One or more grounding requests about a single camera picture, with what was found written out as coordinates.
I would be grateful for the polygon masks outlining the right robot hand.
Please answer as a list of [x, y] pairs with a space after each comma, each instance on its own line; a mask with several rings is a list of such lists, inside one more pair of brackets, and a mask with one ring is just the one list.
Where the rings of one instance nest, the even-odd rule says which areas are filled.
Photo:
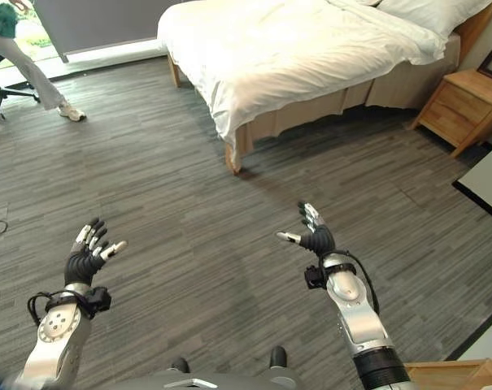
[[310, 250], [318, 258], [332, 253], [336, 248], [335, 241], [318, 210], [311, 203], [300, 201], [298, 203], [298, 212], [303, 217], [303, 224], [310, 232], [304, 235], [277, 232], [276, 237]]

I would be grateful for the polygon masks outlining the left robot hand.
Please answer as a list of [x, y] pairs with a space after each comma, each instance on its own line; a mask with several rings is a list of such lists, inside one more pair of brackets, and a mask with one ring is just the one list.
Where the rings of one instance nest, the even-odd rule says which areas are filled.
[[114, 256], [124, 251], [128, 242], [110, 243], [103, 237], [107, 234], [106, 222], [91, 219], [78, 233], [72, 243], [64, 265], [64, 282], [90, 286], [96, 273]]

